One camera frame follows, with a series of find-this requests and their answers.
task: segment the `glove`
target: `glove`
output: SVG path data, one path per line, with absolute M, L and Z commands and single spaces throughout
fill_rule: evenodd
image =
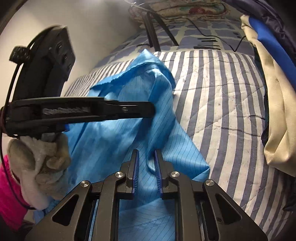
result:
M 7 154 L 12 172 L 19 178 L 24 200 L 36 209 L 48 207 L 50 198 L 62 199 L 67 191 L 66 168 L 70 164 L 68 139 L 60 134 L 56 142 L 20 137 L 9 142 Z

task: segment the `bed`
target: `bed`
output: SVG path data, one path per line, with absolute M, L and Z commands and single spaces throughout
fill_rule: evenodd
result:
M 218 35 L 236 46 L 244 35 L 233 19 L 196 21 L 204 34 Z M 254 64 L 253 47 L 244 40 L 236 53 L 215 38 L 202 36 L 188 23 L 171 23 L 180 46 L 172 46 L 157 28 L 161 52 L 154 52 L 172 72 L 176 118 L 210 165 L 210 178 L 256 222 L 269 240 L 285 225 L 284 212 L 292 180 L 266 164 L 261 142 L 264 129 L 264 82 Z M 66 96 L 87 96 L 105 77 L 125 70 L 147 46 L 139 32 L 74 81 Z M 146 230 L 133 234 L 147 238 Z

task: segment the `beige fabric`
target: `beige fabric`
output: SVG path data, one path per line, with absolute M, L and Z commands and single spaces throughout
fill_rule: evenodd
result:
M 264 148 L 268 165 L 296 176 L 296 94 L 284 72 L 241 17 L 242 29 L 258 51 L 266 79 L 269 106 L 269 137 Z

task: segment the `striped mattress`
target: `striped mattress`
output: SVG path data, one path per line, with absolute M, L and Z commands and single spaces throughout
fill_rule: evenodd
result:
M 269 240 L 285 225 L 292 180 L 266 164 L 264 85 L 245 54 L 218 50 L 155 52 L 172 72 L 176 118 L 210 165 L 210 178 L 259 225 Z M 132 60 L 96 68 L 78 78 L 66 96 L 87 96 L 105 77 L 125 70 Z

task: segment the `blue garment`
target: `blue garment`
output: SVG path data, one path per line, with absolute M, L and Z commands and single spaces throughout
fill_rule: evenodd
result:
M 257 32 L 258 40 L 263 44 L 266 50 L 281 67 L 287 79 L 290 81 L 292 87 L 296 91 L 296 67 L 289 55 L 279 44 L 271 30 L 264 23 L 251 16 L 249 17 L 249 23 L 251 27 Z
M 157 190 L 153 152 L 161 149 L 176 171 L 197 181 L 210 168 L 181 128 L 173 111 L 174 78 L 164 64 L 144 50 L 125 72 L 93 86 L 89 96 L 119 101 L 150 101 L 154 118 L 71 124 L 67 132 L 72 163 L 72 189 L 82 180 L 97 182 L 118 171 L 139 150 L 140 168 L 135 199 L 120 201 L 119 240 L 174 240 L 174 201 L 163 201 Z

